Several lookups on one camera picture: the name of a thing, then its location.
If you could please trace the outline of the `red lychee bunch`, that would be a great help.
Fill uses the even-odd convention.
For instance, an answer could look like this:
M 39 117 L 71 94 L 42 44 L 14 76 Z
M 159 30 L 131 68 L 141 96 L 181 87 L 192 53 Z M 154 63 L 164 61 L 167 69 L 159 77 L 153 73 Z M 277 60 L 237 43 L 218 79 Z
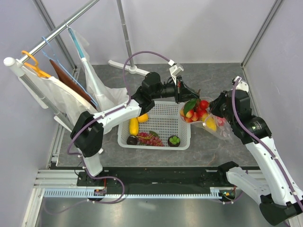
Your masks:
M 204 121 L 209 113 L 207 111 L 209 102 L 205 99 L 194 98 L 187 101 L 180 109 L 179 114 L 181 118 L 187 122 Z

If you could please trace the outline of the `clear zip top bag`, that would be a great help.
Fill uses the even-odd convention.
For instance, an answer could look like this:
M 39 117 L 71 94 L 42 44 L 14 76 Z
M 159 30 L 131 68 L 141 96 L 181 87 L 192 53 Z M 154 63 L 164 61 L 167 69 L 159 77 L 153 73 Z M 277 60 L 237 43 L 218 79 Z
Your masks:
M 202 128 L 215 137 L 233 144 L 234 136 L 226 119 L 210 113 L 209 105 L 213 99 L 210 97 L 202 97 L 196 101 L 195 106 L 186 114 L 184 114 L 184 107 L 187 105 L 187 102 L 184 104 L 181 103 L 181 107 L 179 108 L 181 120 L 198 128 Z

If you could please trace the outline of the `yellow mango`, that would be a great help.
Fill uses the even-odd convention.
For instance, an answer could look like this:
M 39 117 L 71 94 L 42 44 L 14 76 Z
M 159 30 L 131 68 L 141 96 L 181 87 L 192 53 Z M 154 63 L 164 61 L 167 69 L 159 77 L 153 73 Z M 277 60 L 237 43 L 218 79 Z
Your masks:
M 206 127 L 212 131 L 216 131 L 217 130 L 217 126 L 216 126 L 216 122 L 214 120 L 214 118 L 212 116 L 207 117 L 205 120 L 206 123 Z
M 139 122 L 138 122 L 137 118 L 130 119 L 129 132 L 133 136 L 136 136 L 139 133 Z

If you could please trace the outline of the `mangosteen with green calyx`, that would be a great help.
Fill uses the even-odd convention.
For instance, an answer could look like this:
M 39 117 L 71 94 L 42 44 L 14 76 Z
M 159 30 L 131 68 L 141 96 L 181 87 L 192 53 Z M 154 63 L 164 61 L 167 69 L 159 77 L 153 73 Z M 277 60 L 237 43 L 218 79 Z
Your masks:
M 180 138 L 176 135 L 172 135 L 168 138 L 169 147 L 178 147 L 180 145 Z

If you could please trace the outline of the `orange fruit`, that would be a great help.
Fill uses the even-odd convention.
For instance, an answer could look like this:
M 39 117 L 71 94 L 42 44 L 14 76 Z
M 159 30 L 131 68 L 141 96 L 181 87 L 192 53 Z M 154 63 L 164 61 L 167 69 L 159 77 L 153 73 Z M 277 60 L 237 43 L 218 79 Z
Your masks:
M 147 122 L 148 119 L 149 119 L 149 116 L 147 113 L 137 117 L 137 120 L 139 123 Z

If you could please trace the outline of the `purple grape bunch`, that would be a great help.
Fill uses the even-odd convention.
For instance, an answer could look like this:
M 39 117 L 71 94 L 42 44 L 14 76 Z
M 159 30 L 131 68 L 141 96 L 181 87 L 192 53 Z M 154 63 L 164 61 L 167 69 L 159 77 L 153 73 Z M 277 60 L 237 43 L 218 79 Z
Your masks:
M 140 132 L 137 135 L 138 144 L 143 146 L 163 147 L 164 144 L 159 137 L 149 137 L 149 133 Z

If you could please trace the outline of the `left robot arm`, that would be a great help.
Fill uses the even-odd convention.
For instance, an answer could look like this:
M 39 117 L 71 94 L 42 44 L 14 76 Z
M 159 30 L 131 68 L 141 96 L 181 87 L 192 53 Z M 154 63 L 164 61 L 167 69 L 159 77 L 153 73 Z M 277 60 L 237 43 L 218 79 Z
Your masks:
M 80 114 L 71 139 L 81 154 L 88 172 L 87 180 L 93 186 L 99 186 L 104 181 L 103 166 L 99 160 L 104 134 L 122 122 L 148 113 L 155 106 L 155 99 L 167 97 L 174 98 L 176 103 L 183 103 L 199 98 L 199 93 L 188 87 L 181 76 L 162 83 L 158 73 L 150 72 L 126 102 L 104 112 L 91 114 L 84 111 Z

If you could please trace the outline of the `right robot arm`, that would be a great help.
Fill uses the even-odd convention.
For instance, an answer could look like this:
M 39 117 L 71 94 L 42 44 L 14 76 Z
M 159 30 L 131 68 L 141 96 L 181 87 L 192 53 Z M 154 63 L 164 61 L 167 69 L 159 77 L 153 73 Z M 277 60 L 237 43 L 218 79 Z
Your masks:
M 302 214 L 303 191 L 284 165 L 268 125 L 252 114 L 248 92 L 237 89 L 221 92 L 210 103 L 210 112 L 228 122 L 266 180 L 265 184 L 260 183 L 230 161 L 218 167 L 218 183 L 239 187 L 258 204 L 265 220 L 273 226 Z

